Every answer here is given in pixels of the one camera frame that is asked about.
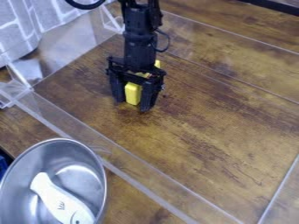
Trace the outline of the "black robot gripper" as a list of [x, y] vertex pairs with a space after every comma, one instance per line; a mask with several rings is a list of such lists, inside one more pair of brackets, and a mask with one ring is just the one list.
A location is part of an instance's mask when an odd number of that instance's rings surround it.
[[112, 96], [116, 102], [125, 100], [125, 84], [133, 82], [142, 86], [140, 111], [148, 111], [162, 89], [165, 71], [154, 64], [157, 48], [156, 32], [124, 32], [124, 56], [108, 56], [106, 75]]

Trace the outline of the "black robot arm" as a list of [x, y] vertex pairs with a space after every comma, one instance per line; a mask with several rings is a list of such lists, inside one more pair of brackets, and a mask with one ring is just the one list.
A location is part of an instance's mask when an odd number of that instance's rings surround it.
[[118, 0], [125, 23], [124, 57], [106, 58], [109, 85], [117, 102], [122, 102], [125, 85], [136, 84], [141, 88], [140, 111], [148, 111], [162, 90], [166, 72], [154, 65], [156, 53], [165, 51], [157, 48], [157, 33], [164, 34], [162, 13], [158, 0], [137, 3], [136, 0]]

